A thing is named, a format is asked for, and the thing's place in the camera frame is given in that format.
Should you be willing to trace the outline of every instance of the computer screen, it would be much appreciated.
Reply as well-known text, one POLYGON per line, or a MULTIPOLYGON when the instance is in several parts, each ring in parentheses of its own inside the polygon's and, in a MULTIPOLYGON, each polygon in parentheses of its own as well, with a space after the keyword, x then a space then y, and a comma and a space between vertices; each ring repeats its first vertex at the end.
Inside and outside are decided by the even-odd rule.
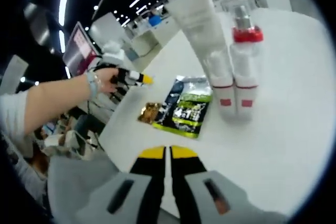
POLYGON ((72 76, 83 74, 98 55, 82 25, 78 22, 72 31, 63 61, 72 76))

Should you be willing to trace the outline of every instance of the gold package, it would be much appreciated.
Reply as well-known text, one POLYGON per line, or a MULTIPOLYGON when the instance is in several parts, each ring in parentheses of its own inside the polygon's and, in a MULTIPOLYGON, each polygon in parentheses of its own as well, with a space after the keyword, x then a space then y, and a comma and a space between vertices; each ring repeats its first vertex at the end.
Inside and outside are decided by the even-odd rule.
POLYGON ((162 106, 161 103, 154 103, 154 102, 146 103, 146 106, 141 110, 141 114, 138 117, 138 120, 143 123, 152 124, 161 106, 162 106))

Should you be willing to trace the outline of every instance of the white counter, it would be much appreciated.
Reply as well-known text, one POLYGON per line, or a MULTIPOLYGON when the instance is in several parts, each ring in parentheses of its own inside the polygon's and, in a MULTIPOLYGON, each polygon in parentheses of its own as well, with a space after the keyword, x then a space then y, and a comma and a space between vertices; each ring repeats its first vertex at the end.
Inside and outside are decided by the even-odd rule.
MULTIPOLYGON (((219 14, 227 41, 230 22, 219 14)), ((145 70, 155 84, 133 88, 117 107, 100 144, 122 171, 129 171, 146 148, 187 146, 208 170, 217 170, 243 188, 263 210, 292 215, 307 199, 329 160, 336 115, 334 50, 326 29, 310 17, 257 9, 253 18, 265 34, 265 73, 250 123, 223 121, 216 100, 196 140, 137 121, 147 102, 163 102, 177 75, 203 70, 179 32, 145 70)), ((166 164, 161 207, 179 216, 166 164)))

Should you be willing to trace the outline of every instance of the bracelet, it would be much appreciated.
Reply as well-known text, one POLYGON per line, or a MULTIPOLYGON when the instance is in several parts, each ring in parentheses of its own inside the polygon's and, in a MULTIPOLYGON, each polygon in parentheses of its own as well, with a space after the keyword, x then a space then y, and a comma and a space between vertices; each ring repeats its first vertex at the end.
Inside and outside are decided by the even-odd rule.
POLYGON ((90 99, 95 98, 101 86, 101 80, 95 72, 87 72, 86 76, 90 85, 90 99))

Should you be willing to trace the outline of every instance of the sleeve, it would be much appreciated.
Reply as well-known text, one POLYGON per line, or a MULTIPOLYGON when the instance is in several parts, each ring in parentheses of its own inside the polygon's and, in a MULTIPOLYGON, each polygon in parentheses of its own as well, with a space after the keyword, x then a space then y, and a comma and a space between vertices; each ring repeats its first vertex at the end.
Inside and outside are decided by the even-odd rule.
POLYGON ((25 138, 25 111, 28 91, 0 96, 0 129, 24 157, 33 156, 33 143, 25 138))

